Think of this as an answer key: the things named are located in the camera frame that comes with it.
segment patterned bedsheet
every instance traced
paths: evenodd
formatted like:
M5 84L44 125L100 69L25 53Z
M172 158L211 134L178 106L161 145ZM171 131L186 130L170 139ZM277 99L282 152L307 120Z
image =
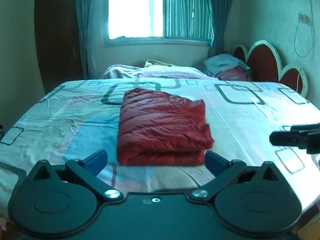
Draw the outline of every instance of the patterned bedsheet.
M320 122L320 111L278 83L191 79L132 78L73 81L61 84L28 110L0 142L0 162L30 172L40 159L63 164L99 149L108 165L98 178L126 193L195 188L214 176L198 167L124 167L116 159L119 110L125 91L135 87L161 90L191 100L203 99L215 140L212 150L248 165L273 161L298 195L303 210L320 196L318 156L296 147L274 147L273 130ZM0 166L0 214L18 181L14 169Z

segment metal screw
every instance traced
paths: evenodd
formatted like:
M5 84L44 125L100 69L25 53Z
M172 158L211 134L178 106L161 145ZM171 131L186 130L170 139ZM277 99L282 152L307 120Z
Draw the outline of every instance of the metal screw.
M152 199L152 202L155 202L155 203L160 202L160 201L161 201L161 198L158 198L158 197L155 197Z
M116 189L109 189L104 194L107 198L117 198L121 195L120 191Z
M208 192L204 189L196 189L192 192L192 195L194 197L203 198L208 196Z

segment window frame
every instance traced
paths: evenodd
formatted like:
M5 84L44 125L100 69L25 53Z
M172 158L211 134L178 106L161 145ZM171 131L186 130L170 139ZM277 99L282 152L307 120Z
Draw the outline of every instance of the window frame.
M195 45L195 46L210 46L214 33L212 30L212 39L210 40L203 40L203 39L191 39L191 38L181 38L181 37L166 37L165 30L166 30L166 0L163 0L163 35L162 37L129 37L129 38L116 38L116 39L109 39L109 29L108 29L108 11L109 11L109 0L105 0L104 2L104 9L105 9L105 22L106 28L103 32L104 36L104 44L105 47L118 47L118 46L130 46L130 45L139 45L139 44L184 44L184 45Z

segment red down jacket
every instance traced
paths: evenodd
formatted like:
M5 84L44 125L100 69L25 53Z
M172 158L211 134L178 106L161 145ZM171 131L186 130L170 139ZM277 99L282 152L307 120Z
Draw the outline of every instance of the red down jacket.
M203 100L139 88L125 93L117 143L120 164L201 165L212 144Z

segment window pane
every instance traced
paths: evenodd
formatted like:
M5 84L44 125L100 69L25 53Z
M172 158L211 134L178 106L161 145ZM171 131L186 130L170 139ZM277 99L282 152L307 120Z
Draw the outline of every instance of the window pane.
M163 0L109 0L109 38L162 37Z
M210 40L212 25L206 0L166 0L167 38Z

